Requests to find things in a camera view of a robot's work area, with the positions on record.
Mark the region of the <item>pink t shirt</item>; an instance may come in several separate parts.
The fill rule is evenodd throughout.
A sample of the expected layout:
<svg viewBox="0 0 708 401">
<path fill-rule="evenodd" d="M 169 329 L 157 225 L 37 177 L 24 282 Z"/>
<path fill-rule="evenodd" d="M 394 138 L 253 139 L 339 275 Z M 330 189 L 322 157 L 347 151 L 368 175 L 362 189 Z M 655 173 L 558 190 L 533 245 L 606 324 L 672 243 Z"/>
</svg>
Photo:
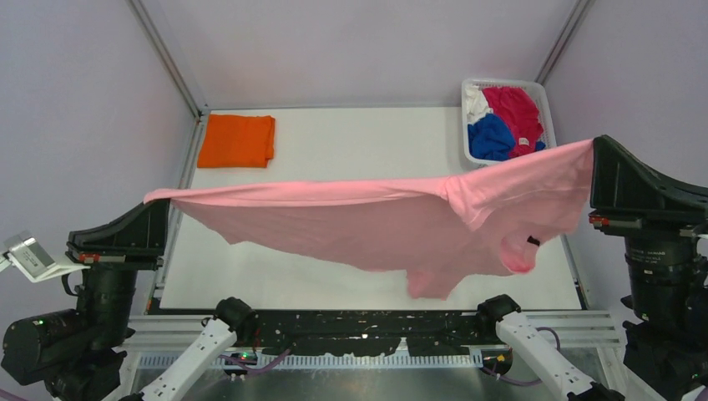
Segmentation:
<svg viewBox="0 0 708 401">
<path fill-rule="evenodd" d="M 459 175 L 290 181 L 158 189 L 231 245 L 403 271 L 413 298 L 447 298 L 471 275 L 531 272 L 538 249 L 579 224 L 594 165 L 591 140 Z"/>
</svg>

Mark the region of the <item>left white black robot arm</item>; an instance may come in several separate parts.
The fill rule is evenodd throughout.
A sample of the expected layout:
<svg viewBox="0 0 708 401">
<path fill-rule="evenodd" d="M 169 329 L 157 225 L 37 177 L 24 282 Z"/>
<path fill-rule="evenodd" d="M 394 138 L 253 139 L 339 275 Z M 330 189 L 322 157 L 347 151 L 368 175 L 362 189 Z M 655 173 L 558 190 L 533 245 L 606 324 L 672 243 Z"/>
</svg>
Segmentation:
<svg viewBox="0 0 708 401">
<path fill-rule="evenodd" d="M 64 257 L 51 257 L 32 236 L 6 242 L 2 267 L 15 266 L 32 282 L 59 278 L 77 300 L 9 325 L 1 365 L 16 382 L 42 382 L 59 400 L 102 400 L 119 387 L 138 274 L 162 265 L 169 210 L 167 200 L 155 200 L 73 231 Z"/>
</svg>

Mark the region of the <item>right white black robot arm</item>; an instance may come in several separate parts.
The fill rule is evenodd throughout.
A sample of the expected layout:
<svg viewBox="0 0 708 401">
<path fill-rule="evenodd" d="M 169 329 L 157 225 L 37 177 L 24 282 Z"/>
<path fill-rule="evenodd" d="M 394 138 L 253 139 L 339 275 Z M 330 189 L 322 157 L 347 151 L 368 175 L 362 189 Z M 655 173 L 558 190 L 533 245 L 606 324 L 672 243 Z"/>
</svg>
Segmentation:
<svg viewBox="0 0 708 401">
<path fill-rule="evenodd" d="M 625 241 L 638 318 L 624 324 L 625 366 L 677 400 L 707 384 L 707 190 L 648 166 L 613 138 L 563 145 L 484 168 L 473 186 L 475 220 L 498 229 L 500 260 L 530 271 L 540 244 L 574 227 L 584 203 L 595 229 Z"/>
</svg>

